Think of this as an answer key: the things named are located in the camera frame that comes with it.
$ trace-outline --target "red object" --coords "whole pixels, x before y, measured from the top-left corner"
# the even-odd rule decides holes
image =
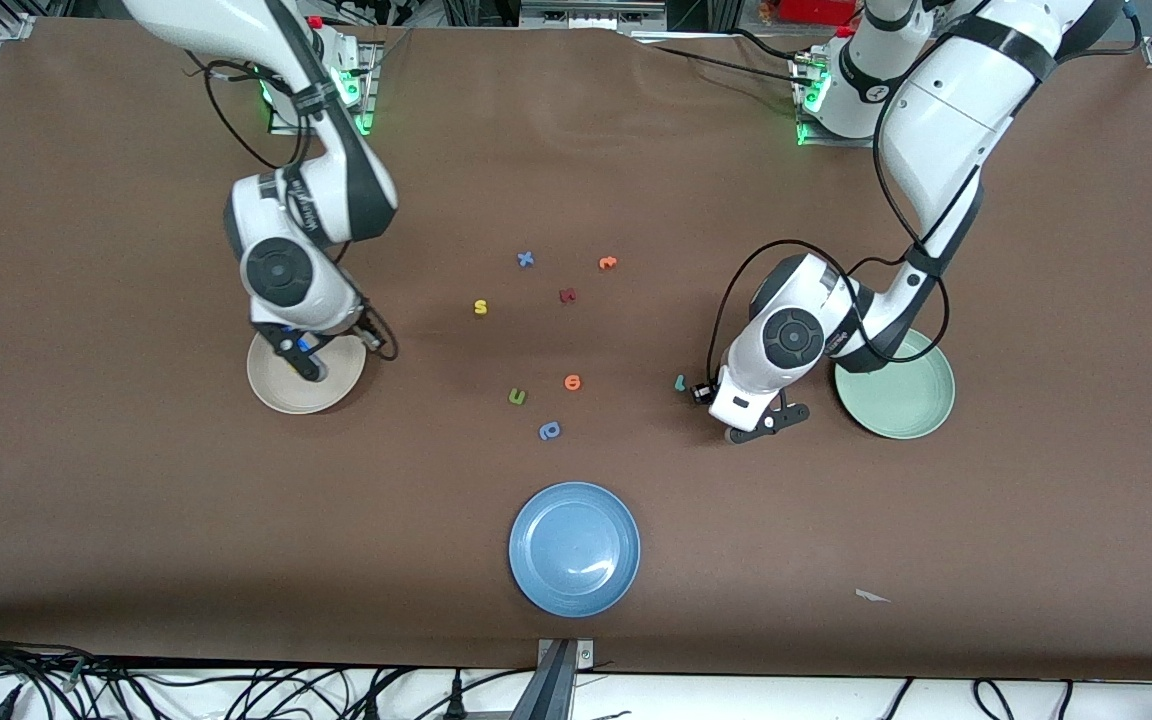
[[[844,26],[856,13],[856,0],[781,0],[781,20],[791,23]]]

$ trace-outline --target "floor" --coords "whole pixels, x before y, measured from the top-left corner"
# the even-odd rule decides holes
[[[219,675],[241,676],[241,682],[206,682]],[[328,675],[326,682],[316,689],[323,698],[293,698],[289,706],[275,711],[279,703],[293,694],[293,683],[266,682],[255,695],[251,707],[238,711],[238,694],[248,688],[252,669],[228,670],[158,670],[160,679],[173,683],[191,683],[194,687],[166,687],[150,682],[145,684],[151,700],[162,712],[161,720],[275,720],[291,715],[306,720],[314,717],[338,717],[325,702],[335,706],[347,705],[347,697],[357,700],[362,688],[370,683],[372,670],[348,670],[342,676],[331,676],[329,670],[305,670],[303,679],[317,682],[316,676]],[[467,670],[463,680],[467,687],[477,679],[492,675],[492,670]],[[58,682],[65,676],[58,676]],[[531,679],[529,673],[509,675],[498,682],[484,684],[482,689],[465,692],[465,707],[476,717],[480,711],[508,711]],[[452,670],[417,670],[394,682],[388,692],[379,698],[381,720],[425,719],[442,720],[442,698],[452,681]],[[13,689],[16,679],[0,679],[0,700]],[[901,679],[735,679],[735,676],[710,675],[581,675],[576,682],[571,720],[679,720],[690,717],[742,717],[742,719],[796,720],[874,720],[877,717],[893,717],[893,698],[901,688]],[[972,680],[916,680],[900,703],[900,720],[954,719],[986,720],[984,711],[975,705]],[[109,720],[129,720],[127,712],[115,705],[113,692],[104,692],[100,680],[93,680],[91,689],[82,685],[69,694],[70,702],[85,707],[84,692],[96,691],[99,717]],[[1076,683],[1068,711],[1058,715],[1064,684],[1059,680],[1048,682],[998,682],[998,689],[1007,702],[1009,711],[1003,711],[996,697],[982,689],[982,700],[992,717],[1023,717],[1023,719],[1061,720],[1152,720],[1152,684],[1143,683]],[[151,717],[146,707],[138,707],[128,688],[129,710],[134,717]],[[422,712],[433,710],[429,715]],[[67,712],[54,707],[55,717],[70,720]],[[47,720],[40,697],[32,688],[20,695],[14,720]]]

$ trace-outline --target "beige plate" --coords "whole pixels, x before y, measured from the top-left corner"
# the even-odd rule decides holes
[[[362,365],[367,361],[367,350],[353,334],[335,338],[317,353],[328,373],[319,382],[309,382],[296,374],[296,370],[278,355],[265,338],[257,334],[247,348],[247,381],[252,392],[280,414],[318,414],[333,407],[362,376]]]

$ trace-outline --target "green plate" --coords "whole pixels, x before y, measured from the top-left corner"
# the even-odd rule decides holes
[[[909,331],[896,357],[922,353],[932,341]],[[838,400],[865,429],[893,439],[915,439],[940,429],[954,409],[954,372],[941,348],[914,363],[888,363],[873,373],[833,366]]]

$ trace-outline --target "cable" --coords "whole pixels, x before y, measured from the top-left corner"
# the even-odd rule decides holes
[[[282,79],[270,76],[266,73],[262,73],[259,68],[250,68],[247,67],[247,65],[233,63],[233,61],[229,60],[212,60],[210,61],[210,63],[204,65],[197,58],[197,55],[195,55],[194,53],[189,53],[188,50],[185,51],[185,54],[188,55],[189,59],[194,61],[194,65],[197,65],[197,67],[200,68],[198,69],[198,73],[202,73],[202,85],[204,85],[205,90],[207,91],[207,101],[210,101],[211,104],[211,109],[215,112],[215,116],[220,118],[220,123],[225,126],[225,129],[228,129],[229,135],[232,135],[234,139],[238,142],[238,145],[241,145],[243,150],[250,152],[252,158],[259,160],[260,164],[265,165],[266,168],[270,168],[272,170],[278,169],[280,165],[274,165],[268,159],[265,159],[265,156],[262,156],[260,152],[257,152],[256,149],[250,145],[250,143],[243,141],[243,137],[238,135],[237,129],[234,128],[233,123],[229,122],[229,119],[225,116],[223,111],[220,109],[220,103],[217,101],[215,90],[211,86],[211,81],[212,78],[221,78],[225,82],[248,82],[252,79],[268,83],[271,88],[274,88],[274,90],[276,90],[278,92],[282,92],[282,94],[287,94],[288,97],[291,97],[294,94],[291,88],[289,88],[287,83],[283,83]],[[215,73],[214,70],[218,68],[237,70],[237,74]],[[297,156],[303,156],[303,152],[305,152],[305,150],[302,150],[302,145],[305,146],[308,145],[306,137],[308,137],[306,123],[303,123],[302,118],[297,118],[296,146],[294,146],[291,150],[293,160],[296,159]],[[288,160],[287,162],[285,162],[285,165],[291,162],[293,160]]]
[[[380,694],[393,684],[394,680],[402,679],[403,675],[416,670],[415,667],[397,667],[393,673],[385,675],[384,679],[376,680],[376,675],[372,675],[372,685],[362,696],[361,700],[355,702],[351,706],[344,708],[344,712],[340,714],[342,720],[358,720],[358,717],[364,714],[364,712],[370,707],[376,707],[376,700],[380,697]]]
[[[887,714],[882,715],[882,720],[892,720],[893,717],[896,717],[896,711],[900,710],[900,702],[905,699],[905,694],[909,692],[909,687],[912,684],[914,679],[905,679],[905,683],[896,691],[896,697],[892,698],[892,704],[887,707]]]
[[[500,680],[500,679],[503,679],[505,676],[508,676],[508,675],[517,675],[518,673],[531,673],[531,670],[535,670],[535,667],[521,667],[521,669],[517,669],[517,670],[502,670],[502,673],[498,673],[498,674],[494,674],[494,675],[487,675],[485,679],[475,680],[472,683],[467,684],[465,687],[463,687],[461,689],[461,692],[462,694],[470,692],[476,687],[485,685],[485,684],[492,682],[492,680]],[[442,707],[444,705],[447,705],[447,702],[450,702],[450,700],[452,700],[452,696],[444,697],[442,700],[435,702],[434,705],[425,707],[425,711],[420,712],[419,715],[412,717],[412,720],[425,720],[426,717],[433,715],[434,712],[438,711],[439,707]]]
[[[758,258],[758,256],[763,255],[763,252],[773,249],[773,247],[781,245],[804,247],[805,249],[819,255],[820,258],[828,263],[840,275],[844,275],[846,281],[850,281],[850,274],[844,273],[842,265],[838,263],[838,260],[833,259],[832,255],[828,255],[828,252],[821,250],[819,247],[812,245],[810,242],[796,238],[785,238],[773,240],[772,242],[768,242],[767,245],[759,247],[758,250],[755,250],[749,255],[749,258],[745,258],[744,263],[741,263],[740,268],[736,268],[736,274],[732,275],[732,281],[727,283],[727,290],[723,290],[722,300],[719,300],[718,302],[718,314],[714,316],[714,328],[708,336],[708,350],[705,351],[705,381],[710,384],[718,382],[713,370],[714,346],[718,343],[718,325],[722,323],[723,310],[727,309],[727,300],[732,296],[732,288],[736,287],[736,281],[740,280],[741,274],[745,272],[745,268],[748,268],[750,263],[753,263],[755,258]],[[861,334],[861,340],[864,341],[869,350],[873,353],[873,355],[877,355],[879,359],[884,361],[884,363],[914,363],[914,361],[917,361],[919,357],[923,357],[934,350],[934,348],[941,343],[941,338],[945,338],[945,332],[950,327],[950,291],[947,290],[945,281],[942,281],[940,276],[932,279],[937,286],[941,288],[941,301],[945,306],[945,311],[941,316],[941,328],[938,329],[935,338],[932,338],[932,342],[929,343],[927,347],[924,347],[923,350],[919,350],[915,353],[915,355],[910,355],[908,357],[893,357],[882,350],[879,350],[879,348],[874,344],[874,341],[870,340],[869,333],[865,332],[865,324],[863,319],[861,319],[861,300],[856,296],[856,288],[851,287],[851,282],[842,283],[842,286],[847,288],[847,295],[851,296],[851,313],[856,316],[856,333]]]
[[[1126,8],[1126,5],[1124,5],[1123,13],[1127,13],[1127,12],[1128,12],[1128,9]],[[1135,17],[1135,9],[1132,9],[1132,14],[1128,15],[1128,22],[1132,23],[1132,45],[1130,45],[1128,47],[1105,47],[1105,50],[1091,50],[1091,47],[1087,47],[1087,50],[1081,50],[1081,51],[1078,51],[1078,53],[1071,53],[1069,55],[1064,55],[1064,58],[1061,58],[1060,61],[1059,61],[1059,63],[1056,63],[1056,65],[1064,65],[1064,63],[1068,63],[1068,61],[1070,61],[1070,60],[1076,60],[1078,58],[1091,58],[1093,55],[1131,55],[1131,54],[1134,54],[1135,51],[1140,50],[1140,45],[1144,44],[1144,31],[1140,28],[1140,18]]]
[[[786,51],[776,50],[776,47],[772,47],[771,45],[765,44],[765,41],[763,41],[760,37],[756,36],[753,32],[750,32],[748,31],[748,29],[744,29],[742,26],[736,26],[730,29],[730,31],[727,31],[727,35],[738,35],[741,37],[744,37],[745,40],[750,40],[753,43],[755,46],[758,46],[758,50],[761,50],[763,53],[767,53],[773,58],[780,58],[782,60],[794,59],[794,53],[786,53]]]
[[[980,708],[980,712],[988,715],[990,720],[1002,720],[1001,717],[993,714],[988,707],[984,706],[984,698],[980,697],[980,685],[991,689],[991,691],[996,695],[998,702],[1002,703],[1002,712],[1007,715],[1007,720],[1016,720],[1016,717],[1011,714],[1011,706],[1007,705],[1007,698],[1002,697],[1002,691],[998,689],[998,685],[993,682],[993,680],[977,679],[972,682],[972,698],[977,702],[977,707]]]
[[[1074,697],[1074,680],[1061,680],[1064,683],[1064,697],[1061,697],[1060,707],[1056,710],[1056,720],[1064,720],[1064,712],[1069,710],[1069,700]]]
[[[732,68],[733,70],[740,70],[741,73],[755,74],[755,76],[763,76],[763,77],[783,79],[786,82],[794,83],[794,85],[812,85],[812,81],[810,81],[809,78],[804,78],[804,77],[782,76],[782,74],[780,74],[780,73],[771,73],[771,71],[767,71],[767,70],[760,70],[758,68],[750,68],[750,67],[746,67],[745,65],[728,63],[727,60],[719,60],[717,58],[707,58],[707,56],[704,56],[704,55],[696,55],[695,53],[687,53],[687,51],[684,51],[684,50],[674,50],[673,47],[662,47],[662,46],[659,46],[659,45],[653,45],[652,47],[655,47],[655,50],[659,50],[662,53],[668,53],[668,54],[672,54],[672,55],[679,55],[680,58],[689,58],[691,60],[700,60],[702,63],[721,65],[721,67],[723,67],[723,68]]]
[[[380,361],[385,361],[385,363],[393,363],[393,361],[397,361],[397,336],[396,336],[396,334],[394,334],[394,331],[393,331],[393,328],[389,327],[389,324],[385,321],[385,316],[380,314],[380,311],[376,310],[374,305],[371,305],[371,304],[366,304],[366,305],[367,305],[367,310],[366,310],[367,313],[371,313],[372,318],[376,318],[376,321],[380,323],[380,327],[385,328],[385,336],[389,339],[389,346],[393,346],[393,348],[394,348],[393,353],[391,353],[389,355],[384,355],[384,354],[381,354],[378,350],[378,351],[376,351],[376,357],[378,357],[378,359],[380,359]]]
[[[444,720],[465,720],[467,717],[470,714],[465,711],[465,688],[461,684],[461,669],[457,667],[456,675],[452,676],[452,695],[447,698]]]
[[[879,256],[877,255],[870,255],[869,258],[857,260],[856,264],[852,265],[851,268],[847,271],[847,276],[850,278],[851,275],[856,274],[856,270],[864,268],[864,266],[869,265],[870,263],[878,263],[887,265],[888,268],[895,268],[896,265],[904,263],[904,260],[888,260],[886,258],[879,258]]]
[[[60,655],[38,655],[26,647],[61,651],[61,653]],[[305,708],[288,706],[297,698],[306,697],[308,694],[313,694],[317,700],[323,702],[332,711],[332,717],[338,719],[342,717],[343,712],[338,703],[334,703],[333,698],[326,696],[314,685],[334,679],[336,675],[342,675],[346,667],[324,670],[311,679],[297,676],[306,670],[311,670],[310,667],[293,667],[291,670],[257,669],[251,675],[215,675],[211,679],[177,681],[158,679],[156,675],[146,673],[132,673],[108,657],[92,655],[92,653],[78,647],[0,641],[0,677],[5,675],[24,676],[40,694],[40,700],[44,703],[47,717],[55,717],[55,706],[59,703],[65,711],[69,712],[70,720],[86,720],[92,714],[100,717],[97,702],[106,692],[109,692],[109,697],[113,698],[124,717],[152,717],[154,720],[169,720],[169,717],[157,707],[154,697],[146,684],[196,687],[225,682],[247,682],[247,688],[243,689],[242,694],[238,694],[230,708],[232,719],[247,720],[248,717],[256,715],[255,708],[258,708],[266,697],[287,683],[294,683],[297,688],[287,697],[280,698],[270,712],[262,712],[262,715],[265,715],[263,720],[305,714],[308,712]],[[92,684],[92,680],[104,683],[99,692]],[[58,687],[60,682],[63,682],[65,687]],[[74,707],[67,697],[70,689],[76,692],[77,707]],[[145,708],[134,708],[132,705],[136,702],[139,702]],[[348,682],[346,682],[346,705],[351,705]]]

